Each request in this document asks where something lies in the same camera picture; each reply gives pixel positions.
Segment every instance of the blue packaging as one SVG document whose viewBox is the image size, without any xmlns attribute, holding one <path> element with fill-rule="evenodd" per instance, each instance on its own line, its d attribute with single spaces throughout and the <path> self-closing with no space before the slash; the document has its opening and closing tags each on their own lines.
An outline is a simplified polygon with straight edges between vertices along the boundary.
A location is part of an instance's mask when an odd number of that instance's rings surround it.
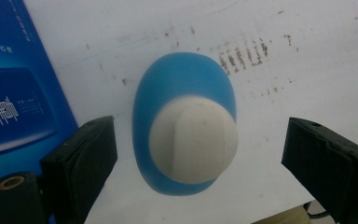
<svg viewBox="0 0 358 224">
<path fill-rule="evenodd" d="M 0 0 L 0 177 L 39 175 L 39 160 L 77 129 L 21 0 Z"/>
</svg>

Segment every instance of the table surface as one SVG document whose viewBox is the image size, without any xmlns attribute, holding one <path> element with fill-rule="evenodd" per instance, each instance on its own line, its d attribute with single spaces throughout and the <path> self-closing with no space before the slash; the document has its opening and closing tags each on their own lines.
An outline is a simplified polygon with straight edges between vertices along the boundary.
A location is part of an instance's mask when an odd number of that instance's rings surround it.
<svg viewBox="0 0 358 224">
<path fill-rule="evenodd" d="M 358 0 L 25 0 L 79 125 L 113 115 L 117 164 L 87 223 L 251 223 L 312 200 L 281 165 L 290 117 L 358 144 Z M 137 168 L 134 95 L 171 52 L 209 56 L 238 107 L 236 157 L 205 191 L 158 194 Z"/>
</svg>

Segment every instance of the white cap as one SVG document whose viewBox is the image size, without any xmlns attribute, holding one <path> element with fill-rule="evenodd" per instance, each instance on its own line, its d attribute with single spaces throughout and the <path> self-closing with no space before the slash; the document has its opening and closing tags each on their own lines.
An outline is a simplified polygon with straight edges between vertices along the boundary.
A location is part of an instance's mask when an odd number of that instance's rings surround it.
<svg viewBox="0 0 358 224">
<path fill-rule="evenodd" d="M 216 179 L 237 151 L 234 119 L 216 102 L 198 96 L 175 99 L 156 116 L 149 135 L 153 162 L 186 184 Z"/>
</svg>

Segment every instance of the blue plastic object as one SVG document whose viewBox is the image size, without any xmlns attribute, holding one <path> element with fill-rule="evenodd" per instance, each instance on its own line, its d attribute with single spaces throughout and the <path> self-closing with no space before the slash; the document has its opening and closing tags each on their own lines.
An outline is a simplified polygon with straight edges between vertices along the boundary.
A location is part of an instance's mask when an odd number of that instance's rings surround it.
<svg viewBox="0 0 358 224">
<path fill-rule="evenodd" d="M 211 58 L 196 53 L 172 53 L 148 68 L 135 96 L 132 139 L 142 176 L 152 189 L 162 194 L 195 194 L 214 182 L 185 184 L 172 180 L 158 169 L 149 152 L 148 138 L 156 115 L 168 102 L 186 95 L 213 100 L 236 118 L 231 83 L 225 71 Z"/>
</svg>

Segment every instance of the hole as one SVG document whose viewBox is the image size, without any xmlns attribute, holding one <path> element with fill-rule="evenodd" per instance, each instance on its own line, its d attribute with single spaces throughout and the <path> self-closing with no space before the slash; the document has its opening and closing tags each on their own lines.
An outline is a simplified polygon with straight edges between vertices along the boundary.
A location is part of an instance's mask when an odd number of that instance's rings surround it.
<svg viewBox="0 0 358 224">
<path fill-rule="evenodd" d="M 14 189 L 24 182 L 24 180 L 25 178 L 20 175 L 9 177 L 0 183 L 0 190 Z"/>
<path fill-rule="evenodd" d="M 322 125 L 318 124 L 318 123 L 315 123 L 315 122 L 312 122 L 311 124 L 312 126 L 315 126 L 315 127 L 321 127 Z"/>
</svg>

